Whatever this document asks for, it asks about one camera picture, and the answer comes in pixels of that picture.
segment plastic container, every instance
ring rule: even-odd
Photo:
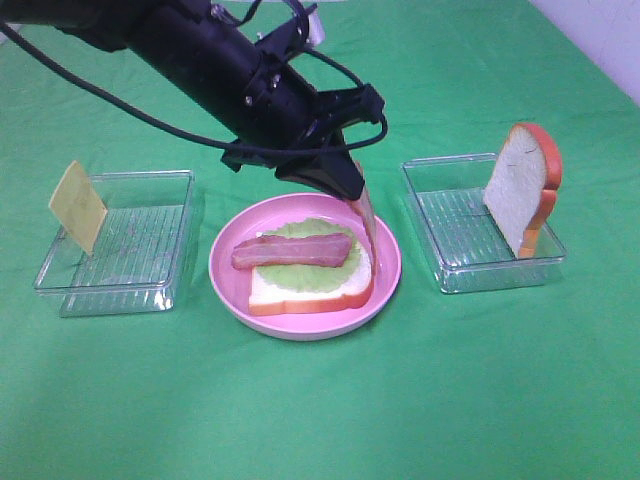
[[[560,277],[566,251],[545,223],[536,255],[516,259],[482,201],[495,153],[416,159],[402,165],[408,203],[444,293],[543,285]]]
[[[58,230],[34,282],[60,316],[170,310],[188,246],[190,171],[108,173],[91,181],[109,209],[91,256]]]

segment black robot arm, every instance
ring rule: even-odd
[[[342,129],[384,127],[384,100],[369,84],[318,92],[306,82],[288,62],[309,50],[317,7],[284,1],[292,18],[255,44],[238,26],[260,0],[243,21],[209,0],[0,0],[0,18],[54,26],[104,51],[131,49],[237,135],[222,157],[230,168],[275,168],[281,180],[355,200],[364,180]]]

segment white bread slice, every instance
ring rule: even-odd
[[[355,248],[360,252],[360,262],[356,270],[346,282],[330,292],[298,292],[282,288],[267,283],[260,275],[259,269],[254,268],[251,272],[249,313],[321,313],[362,307],[371,296],[373,275],[367,251],[359,241],[356,241]]]
[[[517,123],[498,155],[483,200],[516,258],[535,255],[562,181],[562,156],[541,126]]]

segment green cloth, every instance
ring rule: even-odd
[[[229,3],[237,15],[246,3]],[[627,479],[640,475],[636,284],[640,110],[524,0],[321,3],[320,48],[386,99],[384,142],[355,152],[403,252],[386,308],[338,338],[244,326],[215,295],[211,244],[242,209],[295,191],[178,140],[0,47],[0,478]],[[252,38],[288,18],[264,3]],[[131,52],[49,27],[23,34],[72,71],[187,130],[233,139]],[[328,67],[294,66],[320,89]],[[400,175],[416,157],[497,151],[542,124],[564,156],[551,225],[563,280],[443,295]],[[376,132],[348,130],[349,140]],[[32,281],[47,201],[89,173],[193,169],[204,210],[188,298],[168,313],[61,319]]]

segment plate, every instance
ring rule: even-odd
[[[371,298],[364,306],[328,313],[250,315],[251,272],[233,268],[233,247],[259,232],[308,217],[322,218],[350,228],[368,249],[369,242],[360,217],[346,203],[323,193],[293,193],[256,203],[236,215],[220,231],[211,247],[209,278],[218,297],[238,320],[266,335],[305,341],[350,332],[382,310],[400,280],[402,260],[398,243],[389,227],[376,217],[378,270]]]

